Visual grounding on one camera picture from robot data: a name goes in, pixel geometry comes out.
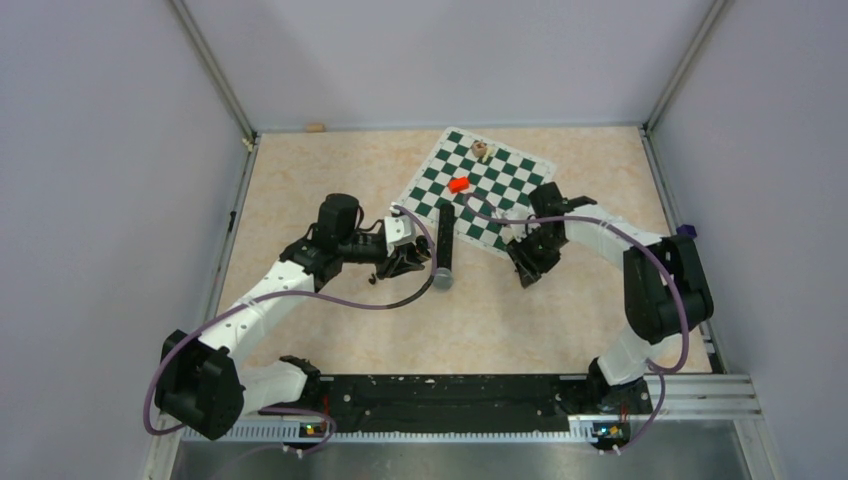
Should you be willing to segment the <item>black earbud case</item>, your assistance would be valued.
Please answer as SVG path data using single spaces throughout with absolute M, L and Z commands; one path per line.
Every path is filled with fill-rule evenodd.
M 432 258 L 430 243 L 424 235 L 419 235 L 414 242 L 413 258 L 421 264 Z

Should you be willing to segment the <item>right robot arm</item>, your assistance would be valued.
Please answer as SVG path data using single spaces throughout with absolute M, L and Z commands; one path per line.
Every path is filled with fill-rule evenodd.
M 505 249 L 522 287 L 556 266 L 569 243 L 592 249 L 623 275 L 626 325 L 590 363 L 586 385 L 589 404 L 612 412 L 648 370 L 678 371 L 689 356 L 691 331 L 713 315 L 697 247 L 686 234 L 641 230 L 590 197 L 566 198 L 553 182 L 532 191 L 529 201 L 502 213 Z

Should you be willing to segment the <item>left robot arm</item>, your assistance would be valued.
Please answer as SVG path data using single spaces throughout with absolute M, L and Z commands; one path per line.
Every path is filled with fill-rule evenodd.
M 245 414 L 287 404 L 308 413 L 319 404 L 315 370 L 305 360 L 284 357 L 261 368 L 244 363 L 265 336 L 307 299 L 369 311 L 393 310 L 420 298 L 427 279 L 394 303 L 356 303 L 323 293 L 346 264 L 372 265 L 376 279 L 437 267 L 436 243 L 414 213 L 394 204 L 388 216 L 365 229 L 357 198 L 332 193 L 304 236 L 287 246 L 270 269 L 226 311 L 186 333 L 174 331 L 162 346 L 160 364 L 145 394 L 142 422 L 160 434 L 154 409 L 209 440 L 228 433 Z

